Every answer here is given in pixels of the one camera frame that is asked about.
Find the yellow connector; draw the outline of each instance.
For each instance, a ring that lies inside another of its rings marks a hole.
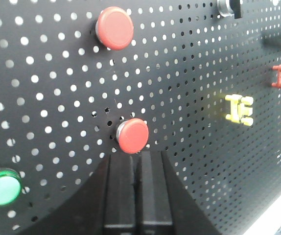
[[[253,104],[254,99],[252,97],[243,97],[239,94],[228,94],[225,96],[225,100],[230,101],[231,103],[231,113],[225,116],[226,120],[230,120],[234,123],[242,123],[246,126],[253,125],[254,120],[249,117],[253,114],[253,108],[246,107]]]

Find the red push button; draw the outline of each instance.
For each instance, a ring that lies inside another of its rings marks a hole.
[[[112,50],[122,50],[133,39],[132,19],[123,9],[116,6],[108,7],[98,17],[96,34],[106,47]]]
[[[124,121],[117,128],[117,141],[123,152],[134,154],[141,151],[147,144],[148,126],[138,118]]]

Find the black pegboard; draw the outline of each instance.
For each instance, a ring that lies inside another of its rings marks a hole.
[[[127,10],[131,45],[109,51],[94,24]],[[0,235],[58,208],[118,149],[121,118],[147,121],[147,148],[167,150],[192,198],[223,234],[242,234],[281,192],[281,1],[0,1],[0,166],[24,193],[0,208]],[[224,119],[226,94],[254,97],[254,125]]]

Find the green indicator light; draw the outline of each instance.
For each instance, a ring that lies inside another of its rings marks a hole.
[[[20,192],[21,183],[18,173],[12,170],[0,171],[0,206],[15,201]]]

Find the black panel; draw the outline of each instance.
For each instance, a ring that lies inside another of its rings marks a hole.
[[[94,32],[112,5],[135,26],[122,51]],[[122,117],[146,120],[146,149],[168,152],[221,233],[242,234],[281,193],[281,90],[270,85],[281,47],[264,43],[281,36],[281,1],[241,10],[234,19],[216,0],[0,0],[0,166],[25,187],[0,208],[0,235],[46,219],[83,187],[119,151],[110,135]],[[224,119],[227,94],[254,97],[253,126]]]

